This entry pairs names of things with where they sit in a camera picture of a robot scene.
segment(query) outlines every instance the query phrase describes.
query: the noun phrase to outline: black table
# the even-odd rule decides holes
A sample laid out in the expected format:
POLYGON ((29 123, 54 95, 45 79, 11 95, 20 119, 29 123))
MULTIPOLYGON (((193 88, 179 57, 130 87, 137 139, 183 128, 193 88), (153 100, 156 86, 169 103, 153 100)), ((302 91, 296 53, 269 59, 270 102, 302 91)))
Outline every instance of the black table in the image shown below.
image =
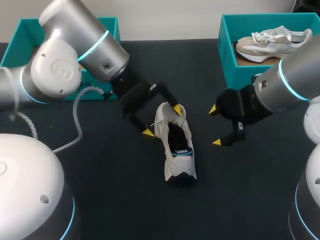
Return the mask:
MULTIPOLYGON (((83 139, 58 154, 82 214, 83 238, 291 240, 288 211, 314 148, 303 129, 307 105, 249 127, 245 142, 216 147, 212 142, 232 129, 208 115, 225 88, 217 40, 128 41, 123 47, 145 80, 167 82, 185 106, 197 186, 165 183, 162 142, 122 120, 118 102, 83 101, 83 139)), ((155 99, 141 113, 149 123, 161 102, 155 99)), ((77 136, 71 102, 23 112, 52 149, 77 136)), ((10 122, 7 113, 0 119, 1 133, 31 135, 22 120, 10 122)))

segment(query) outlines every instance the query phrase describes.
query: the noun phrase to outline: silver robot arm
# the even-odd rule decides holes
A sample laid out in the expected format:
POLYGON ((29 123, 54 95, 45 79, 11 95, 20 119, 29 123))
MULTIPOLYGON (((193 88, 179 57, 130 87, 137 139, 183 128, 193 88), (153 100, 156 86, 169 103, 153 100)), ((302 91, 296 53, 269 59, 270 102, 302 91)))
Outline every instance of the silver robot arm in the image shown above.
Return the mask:
POLYGON ((127 66, 129 54, 79 0, 54 0, 39 23, 45 40, 58 38, 74 48, 79 63, 98 81, 107 82, 127 66))
POLYGON ((46 104, 74 93, 81 83, 76 51, 65 41, 45 41, 28 64, 0 69, 0 109, 46 104))
POLYGON ((8 91, 11 82, 18 89, 22 105, 45 104, 72 94, 80 84, 79 62, 98 81, 111 84, 112 91, 103 97, 116 94, 123 116, 141 133, 154 137, 135 113, 157 94, 181 115, 180 105, 166 85, 163 82, 152 85, 137 76, 129 66, 129 54, 80 0, 53 0, 41 14, 39 23, 45 39, 37 55, 26 66, 11 69, 11 81, 6 71, 0 71, 3 92, 0 110, 13 108, 12 91, 8 91), (59 53, 64 62, 55 68, 58 58, 53 61, 44 48, 55 57, 59 53))
POLYGON ((279 64, 252 77, 240 90, 226 89, 216 99, 210 115, 220 114, 233 123, 233 133, 213 143, 230 146, 245 140, 244 128, 273 113, 310 102, 304 127, 312 141, 320 143, 320 34, 307 41, 279 64))

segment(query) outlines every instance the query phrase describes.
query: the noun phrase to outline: sneaker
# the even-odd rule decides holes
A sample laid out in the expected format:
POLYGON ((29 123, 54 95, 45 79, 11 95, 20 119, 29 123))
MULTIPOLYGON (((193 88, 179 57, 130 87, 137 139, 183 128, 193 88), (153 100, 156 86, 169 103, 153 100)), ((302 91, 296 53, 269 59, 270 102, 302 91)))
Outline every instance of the sneaker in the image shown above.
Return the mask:
POLYGON ((261 63, 271 57, 282 59, 311 38, 312 31, 310 29, 290 31, 284 26, 280 26, 243 37, 234 43, 234 47, 240 57, 261 63))
POLYGON ((168 102, 162 103, 156 111, 154 121, 154 133, 164 145, 164 178, 167 182, 189 182, 197 179, 194 147, 186 120, 186 110, 182 105, 180 109, 181 116, 168 102))

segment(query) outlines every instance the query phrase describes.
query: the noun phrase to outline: blue light ring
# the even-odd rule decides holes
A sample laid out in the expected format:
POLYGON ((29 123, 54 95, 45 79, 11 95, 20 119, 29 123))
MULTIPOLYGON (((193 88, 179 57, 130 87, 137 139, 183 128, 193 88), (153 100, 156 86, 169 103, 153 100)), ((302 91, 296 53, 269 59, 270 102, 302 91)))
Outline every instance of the blue light ring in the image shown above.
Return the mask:
POLYGON ((96 49, 96 47, 107 37, 107 35, 109 34, 109 31, 107 30, 102 37, 100 37, 100 39, 92 46, 88 49, 88 51, 86 51, 82 56, 80 56, 78 58, 78 62, 80 62, 82 59, 84 59, 85 57, 87 57, 90 53, 92 53, 93 50, 96 49))
POLYGON ((298 216, 303 224, 303 226, 305 227, 305 229, 310 233, 310 235, 315 239, 315 240, 319 240, 319 238, 317 238, 313 233, 312 231, 307 227, 307 225, 305 224, 305 222, 303 221, 301 215, 300 215, 300 212, 299 212, 299 209, 298 209, 298 204, 297 204, 297 192, 298 192, 298 186, 299 184, 296 186, 296 190, 295 190, 295 207, 296 207, 296 212, 298 213, 298 216))
POLYGON ((279 72, 279 76, 281 78, 281 80, 283 81, 284 85, 286 86, 286 88, 298 99, 303 100, 303 101, 308 101, 308 98, 305 98, 301 95, 299 95, 288 83, 288 80, 286 78, 286 76, 284 75, 283 71, 282 71, 282 59, 279 62, 278 65, 278 72, 279 72))
POLYGON ((22 74, 23 74, 23 72, 24 72, 25 69, 26 69, 26 67, 24 67, 24 69, 23 69, 23 70, 21 71, 21 73, 20 73, 20 84, 21 84, 22 90, 23 90, 24 93, 25 93, 31 100, 33 100, 34 102, 36 102, 36 103, 38 103, 38 104, 48 104, 49 102, 39 101, 39 100, 33 98, 32 96, 30 96, 29 93, 27 93, 27 91, 26 91, 26 89, 25 89, 25 87, 24 87, 24 84, 23 84, 23 82, 22 82, 22 74))
POLYGON ((75 211, 76 211, 76 203, 75 203, 75 199, 74 199, 74 198, 72 198, 72 200, 73 200, 72 216, 71 216, 69 225, 68 225, 68 227, 66 228, 66 230, 65 230, 64 234, 62 235, 62 237, 60 238, 60 240, 64 240, 64 238, 66 237, 67 233, 69 232, 69 229, 70 229, 70 227, 71 227, 71 225, 72 225, 72 222, 73 222, 73 220, 74 220, 75 211))

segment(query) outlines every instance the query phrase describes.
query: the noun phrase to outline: cardboard box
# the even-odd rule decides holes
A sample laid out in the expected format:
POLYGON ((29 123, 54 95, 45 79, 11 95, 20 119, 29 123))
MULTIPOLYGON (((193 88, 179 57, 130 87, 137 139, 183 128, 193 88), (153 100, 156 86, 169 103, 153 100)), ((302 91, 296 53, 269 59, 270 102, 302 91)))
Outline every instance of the cardboard box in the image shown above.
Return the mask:
POLYGON ((251 36, 251 33, 260 33, 279 26, 296 32, 311 29, 315 36, 320 33, 320 18, 313 12, 222 15, 218 49, 227 88, 241 89, 252 83, 252 76, 265 72, 279 62, 278 58, 269 58, 262 63, 240 59, 235 54, 233 43, 251 36))
MULTIPOLYGON (((113 37, 121 43, 118 19, 116 17, 98 17, 99 21, 109 30, 113 37)), ((18 23, 12 39, 4 53, 0 66, 7 68, 20 67, 29 62, 45 39, 45 33, 37 18, 23 18, 18 23)), ((81 68, 82 82, 77 91, 65 100, 74 100, 77 94, 85 87, 96 86, 102 88, 105 92, 111 90, 110 83, 100 83, 92 77, 87 70, 81 68)), ((83 100, 101 100, 99 93, 90 91, 83 95, 83 100)))

